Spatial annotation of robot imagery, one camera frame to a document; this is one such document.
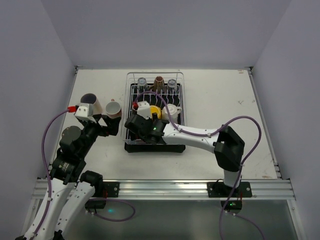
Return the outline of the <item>yellow mug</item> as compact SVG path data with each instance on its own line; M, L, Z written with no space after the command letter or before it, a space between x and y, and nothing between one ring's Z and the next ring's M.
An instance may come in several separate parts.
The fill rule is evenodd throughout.
M150 105L150 116L151 116L151 119L152 119L152 113L157 113L159 119L162 118L162 110L158 106Z

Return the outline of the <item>pink floral mug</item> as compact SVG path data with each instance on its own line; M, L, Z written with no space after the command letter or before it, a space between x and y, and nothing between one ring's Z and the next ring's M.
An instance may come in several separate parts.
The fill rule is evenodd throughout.
M105 113L110 119L121 118L122 117L121 105L114 99L111 99L111 101L107 103L105 106Z

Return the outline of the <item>light pink mug dark interior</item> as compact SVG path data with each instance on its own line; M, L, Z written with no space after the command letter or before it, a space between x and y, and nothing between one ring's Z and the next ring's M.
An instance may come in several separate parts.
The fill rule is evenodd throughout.
M103 113L102 106L97 96L93 93L84 94L80 99L80 103L89 104L89 108L91 109L93 115L99 115Z

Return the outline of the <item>white faceted mug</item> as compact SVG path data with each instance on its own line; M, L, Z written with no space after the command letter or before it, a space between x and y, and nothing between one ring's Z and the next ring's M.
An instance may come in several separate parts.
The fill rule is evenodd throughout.
M173 120L174 123L177 123L178 122L178 117L179 117L179 114L182 112L182 108L180 106L176 106L174 104L167 104L167 107L168 107L168 111L167 111L167 108L164 106L162 111L161 111L161 119L162 120L170 120L169 118L169 114L170 113L170 116Z

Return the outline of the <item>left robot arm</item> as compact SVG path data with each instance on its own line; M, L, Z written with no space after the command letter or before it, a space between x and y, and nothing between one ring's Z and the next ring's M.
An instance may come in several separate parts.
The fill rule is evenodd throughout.
M103 177L83 171L85 157L98 137L116 136L121 118L98 114L93 121L69 126L61 134L56 158L47 173L48 187L33 223L21 240L62 240L85 203L104 194Z

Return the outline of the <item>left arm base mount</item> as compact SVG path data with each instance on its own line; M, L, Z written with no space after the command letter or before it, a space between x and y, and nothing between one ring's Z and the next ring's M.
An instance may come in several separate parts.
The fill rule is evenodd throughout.
M119 195L120 183L118 181L104 181L98 192L93 195L84 205L87 211L104 209L107 202L105 199L117 198Z

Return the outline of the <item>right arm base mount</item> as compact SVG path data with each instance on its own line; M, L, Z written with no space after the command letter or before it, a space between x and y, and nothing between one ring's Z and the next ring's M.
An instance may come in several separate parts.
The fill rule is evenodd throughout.
M226 186L221 179L214 182L206 183L207 194L209 198L227 198L232 187ZM247 181L241 181L239 186L234 190L231 200L228 201L224 208L227 212L238 214L243 208L244 198L253 196L251 185Z

